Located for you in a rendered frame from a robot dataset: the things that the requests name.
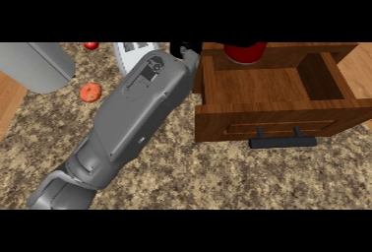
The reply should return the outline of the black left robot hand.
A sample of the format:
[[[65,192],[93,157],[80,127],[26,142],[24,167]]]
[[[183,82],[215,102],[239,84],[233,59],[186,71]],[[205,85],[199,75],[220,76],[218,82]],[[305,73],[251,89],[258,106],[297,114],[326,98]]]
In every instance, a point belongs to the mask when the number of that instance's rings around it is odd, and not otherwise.
[[[218,44],[229,47],[248,48],[255,44],[255,41],[246,41],[246,42],[218,41]],[[189,42],[171,41],[168,47],[170,54],[179,59],[183,58],[183,54],[189,49],[192,49],[196,53],[201,53],[202,48],[204,48],[202,41],[189,41]]]

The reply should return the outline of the brown wooden open drawer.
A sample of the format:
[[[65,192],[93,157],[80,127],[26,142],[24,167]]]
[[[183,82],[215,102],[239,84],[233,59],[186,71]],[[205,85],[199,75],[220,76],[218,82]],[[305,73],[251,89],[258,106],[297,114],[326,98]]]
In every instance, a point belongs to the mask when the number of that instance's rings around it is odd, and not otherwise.
[[[273,104],[277,109],[372,108],[372,98],[353,94],[336,64],[354,42],[270,42],[260,59],[235,63],[218,43],[205,43],[195,91],[205,104]]]

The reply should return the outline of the brown wooden drawer front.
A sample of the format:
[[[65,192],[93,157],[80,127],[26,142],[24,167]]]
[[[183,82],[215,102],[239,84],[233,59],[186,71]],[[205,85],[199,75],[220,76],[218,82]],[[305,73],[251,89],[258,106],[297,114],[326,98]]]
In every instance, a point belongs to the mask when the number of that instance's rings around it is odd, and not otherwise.
[[[329,137],[372,119],[372,99],[204,104],[195,107],[195,141],[248,140],[258,136]]]

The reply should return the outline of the white appliance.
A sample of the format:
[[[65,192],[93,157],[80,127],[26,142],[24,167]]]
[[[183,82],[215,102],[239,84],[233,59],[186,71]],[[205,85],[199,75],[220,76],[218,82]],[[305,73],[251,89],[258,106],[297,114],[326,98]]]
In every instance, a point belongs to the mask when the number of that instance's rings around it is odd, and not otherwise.
[[[133,78],[145,68],[153,75],[168,75],[167,53],[159,49],[156,42],[115,42],[114,52],[125,79]]]

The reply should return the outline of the orange round fruit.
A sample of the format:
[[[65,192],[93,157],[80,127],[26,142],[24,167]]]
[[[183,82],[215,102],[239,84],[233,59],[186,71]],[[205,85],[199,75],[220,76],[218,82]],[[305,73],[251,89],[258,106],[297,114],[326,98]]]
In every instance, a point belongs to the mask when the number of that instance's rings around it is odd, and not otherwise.
[[[97,83],[87,83],[80,89],[80,99],[84,102],[94,102],[102,95],[102,86]]]

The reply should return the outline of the pale grey rounded appliance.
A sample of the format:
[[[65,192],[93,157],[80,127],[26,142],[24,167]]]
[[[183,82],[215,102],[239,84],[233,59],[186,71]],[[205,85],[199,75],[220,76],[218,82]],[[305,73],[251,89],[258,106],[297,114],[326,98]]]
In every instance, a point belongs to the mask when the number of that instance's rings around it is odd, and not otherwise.
[[[57,91],[75,75],[75,62],[56,42],[0,42],[0,71],[34,93]]]

